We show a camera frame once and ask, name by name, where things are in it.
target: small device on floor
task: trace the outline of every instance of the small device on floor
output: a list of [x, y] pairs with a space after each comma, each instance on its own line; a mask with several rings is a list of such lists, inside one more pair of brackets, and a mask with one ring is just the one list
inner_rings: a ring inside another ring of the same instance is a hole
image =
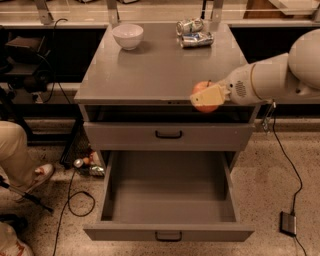
[[289, 213], [280, 213], [280, 232], [288, 236], [295, 237], [297, 235], [297, 219], [296, 216]]

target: drawer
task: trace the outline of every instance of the drawer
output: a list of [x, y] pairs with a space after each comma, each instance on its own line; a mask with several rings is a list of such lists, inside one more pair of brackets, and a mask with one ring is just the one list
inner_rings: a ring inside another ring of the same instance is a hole
[[85, 122], [96, 150], [243, 150], [253, 124]]
[[112, 151], [92, 240], [244, 241], [223, 152]]

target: floor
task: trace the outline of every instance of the floor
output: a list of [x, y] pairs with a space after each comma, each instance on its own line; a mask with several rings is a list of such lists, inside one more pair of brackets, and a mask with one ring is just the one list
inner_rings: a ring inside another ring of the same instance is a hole
[[[262, 131], [256, 123], [246, 149], [241, 152], [232, 172], [232, 182], [240, 211], [241, 223], [253, 225], [255, 232], [245, 241], [226, 242], [111, 242], [91, 241], [83, 225], [94, 223], [101, 206], [103, 180], [75, 173], [71, 194], [87, 191], [96, 200], [92, 213], [86, 217], [74, 216], [68, 207], [62, 214], [56, 254], [63, 255], [304, 255], [295, 240], [279, 232], [279, 214], [290, 212], [293, 194], [299, 188], [298, 178], [283, 155], [274, 134]], [[69, 129], [50, 123], [51, 129]], [[278, 120], [277, 135], [303, 180], [303, 190], [296, 202], [298, 239], [307, 255], [320, 255], [320, 121], [318, 119]], [[41, 162], [51, 162], [56, 172], [51, 180], [34, 192], [41, 202], [54, 209], [53, 214], [30, 201], [16, 203], [14, 193], [0, 189], [0, 212], [24, 216], [29, 225], [19, 233], [35, 255], [53, 255], [55, 238], [62, 209], [67, 202], [73, 169], [65, 170], [59, 164], [63, 145], [32, 146], [30, 154]], [[82, 194], [71, 201], [77, 214], [90, 210], [92, 201]]]

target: metal tin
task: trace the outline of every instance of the metal tin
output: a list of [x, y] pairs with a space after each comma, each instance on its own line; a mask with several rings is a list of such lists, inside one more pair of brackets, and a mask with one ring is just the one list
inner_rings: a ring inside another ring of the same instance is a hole
[[83, 159], [79, 158], [79, 159], [76, 159], [74, 160], [73, 162], [73, 166], [76, 167], [76, 168], [80, 168], [84, 165], [84, 162], [83, 162]]
[[210, 32], [198, 32], [186, 34], [181, 37], [180, 45], [182, 48], [199, 47], [211, 45], [213, 43], [213, 35]]
[[89, 173], [92, 176], [104, 176], [104, 168], [99, 165], [94, 165], [90, 167]]
[[203, 29], [204, 23], [201, 18], [187, 19], [177, 22], [176, 31], [178, 36], [188, 33], [199, 32]]

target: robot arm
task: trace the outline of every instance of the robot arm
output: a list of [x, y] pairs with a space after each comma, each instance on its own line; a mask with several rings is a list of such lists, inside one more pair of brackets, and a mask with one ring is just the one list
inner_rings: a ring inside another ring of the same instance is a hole
[[300, 37], [288, 53], [247, 64], [225, 79], [190, 96], [198, 109], [225, 101], [239, 105], [270, 103], [286, 98], [320, 95], [320, 29]]

